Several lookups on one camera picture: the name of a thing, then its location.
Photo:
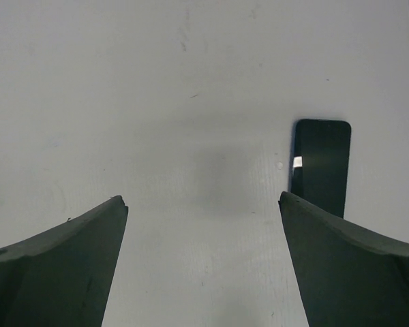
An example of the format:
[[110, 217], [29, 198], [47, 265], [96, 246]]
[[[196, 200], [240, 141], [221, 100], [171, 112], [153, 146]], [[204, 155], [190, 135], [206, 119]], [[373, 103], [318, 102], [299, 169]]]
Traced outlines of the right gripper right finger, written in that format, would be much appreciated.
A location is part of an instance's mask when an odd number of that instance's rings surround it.
[[310, 326], [409, 326], [409, 243], [285, 191], [279, 209]]

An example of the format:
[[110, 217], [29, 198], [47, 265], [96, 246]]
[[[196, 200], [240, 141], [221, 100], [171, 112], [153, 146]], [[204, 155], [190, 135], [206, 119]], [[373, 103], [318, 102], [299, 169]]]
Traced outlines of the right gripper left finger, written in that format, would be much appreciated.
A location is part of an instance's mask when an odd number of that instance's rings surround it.
[[0, 248], [0, 326], [101, 326], [127, 215], [114, 196]]

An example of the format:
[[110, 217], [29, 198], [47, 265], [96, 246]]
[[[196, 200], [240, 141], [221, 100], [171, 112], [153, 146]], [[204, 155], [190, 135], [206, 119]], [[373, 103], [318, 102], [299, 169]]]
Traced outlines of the blue cased smartphone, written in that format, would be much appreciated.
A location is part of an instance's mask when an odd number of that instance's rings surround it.
[[289, 192], [344, 217], [350, 142], [349, 122], [299, 119], [292, 130]]

